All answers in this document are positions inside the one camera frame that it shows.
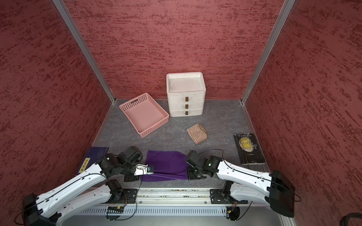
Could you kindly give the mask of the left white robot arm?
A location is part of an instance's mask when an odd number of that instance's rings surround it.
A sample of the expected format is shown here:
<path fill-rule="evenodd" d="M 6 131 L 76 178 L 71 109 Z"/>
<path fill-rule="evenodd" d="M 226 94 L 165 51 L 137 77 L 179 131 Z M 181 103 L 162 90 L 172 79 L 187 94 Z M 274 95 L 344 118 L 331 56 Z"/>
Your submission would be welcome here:
<path fill-rule="evenodd" d="M 122 200 L 117 175 L 138 175 L 141 151 L 131 146 L 115 155 L 107 153 L 84 172 L 41 195 L 23 199 L 22 219 L 25 226 L 57 226 L 65 219 L 91 206 Z"/>

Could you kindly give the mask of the striped beige dishcloth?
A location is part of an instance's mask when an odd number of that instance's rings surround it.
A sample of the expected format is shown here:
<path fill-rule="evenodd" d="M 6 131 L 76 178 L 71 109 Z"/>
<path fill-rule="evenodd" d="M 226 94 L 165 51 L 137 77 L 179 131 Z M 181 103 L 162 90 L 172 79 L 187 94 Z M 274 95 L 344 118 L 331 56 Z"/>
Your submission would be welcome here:
<path fill-rule="evenodd" d="M 208 138 L 206 129 L 200 123 L 187 128 L 186 131 L 195 144 L 200 144 Z"/>

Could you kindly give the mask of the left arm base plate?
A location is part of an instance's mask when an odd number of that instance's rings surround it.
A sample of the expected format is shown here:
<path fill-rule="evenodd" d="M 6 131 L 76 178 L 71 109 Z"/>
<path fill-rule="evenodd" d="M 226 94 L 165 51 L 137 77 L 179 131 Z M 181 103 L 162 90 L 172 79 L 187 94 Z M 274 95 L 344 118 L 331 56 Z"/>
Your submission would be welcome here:
<path fill-rule="evenodd" d="M 138 189 L 135 188 L 126 188 L 123 189 L 120 198 L 115 198 L 113 203 L 120 204 L 125 206 L 127 204 L 135 204 L 138 194 Z"/>

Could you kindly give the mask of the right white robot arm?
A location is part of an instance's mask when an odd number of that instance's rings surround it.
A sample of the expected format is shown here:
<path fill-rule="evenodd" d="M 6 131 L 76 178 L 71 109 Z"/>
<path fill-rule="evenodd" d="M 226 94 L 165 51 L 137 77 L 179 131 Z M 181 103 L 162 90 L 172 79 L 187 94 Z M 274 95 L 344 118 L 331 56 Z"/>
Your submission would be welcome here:
<path fill-rule="evenodd" d="M 268 204 L 278 214 L 295 215 L 295 186 L 278 170 L 272 173 L 246 169 L 216 156 L 208 159 L 190 151 L 186 163 L 196 177 L 216 176 L 225 180 L 222 195 L 232 203 L 250 201 Z"/>

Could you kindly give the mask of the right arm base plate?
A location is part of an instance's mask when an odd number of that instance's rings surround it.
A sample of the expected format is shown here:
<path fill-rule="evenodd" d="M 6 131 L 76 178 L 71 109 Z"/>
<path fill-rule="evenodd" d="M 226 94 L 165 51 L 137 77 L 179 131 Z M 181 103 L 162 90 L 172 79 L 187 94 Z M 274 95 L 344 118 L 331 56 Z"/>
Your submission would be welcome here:
<path fill-rule="evenodd" d="M 236 201 L 222 193 L 222 189 L 210 189 L 210 201 L 212 204 L 248 204 L 248 201 Z"/>

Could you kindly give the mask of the purple dishcloth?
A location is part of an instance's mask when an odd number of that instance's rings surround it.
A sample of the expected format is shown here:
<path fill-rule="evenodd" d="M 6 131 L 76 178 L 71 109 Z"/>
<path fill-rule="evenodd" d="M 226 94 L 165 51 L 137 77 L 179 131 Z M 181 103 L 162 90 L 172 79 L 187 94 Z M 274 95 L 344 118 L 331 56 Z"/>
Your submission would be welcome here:
<path fill-rule="evenodd" d="M 154 167 L 154 173 L 142 176 L 145 182 L 188 180 L 186 155 L 178 151 L 149 150 L 145 164 Z"/>

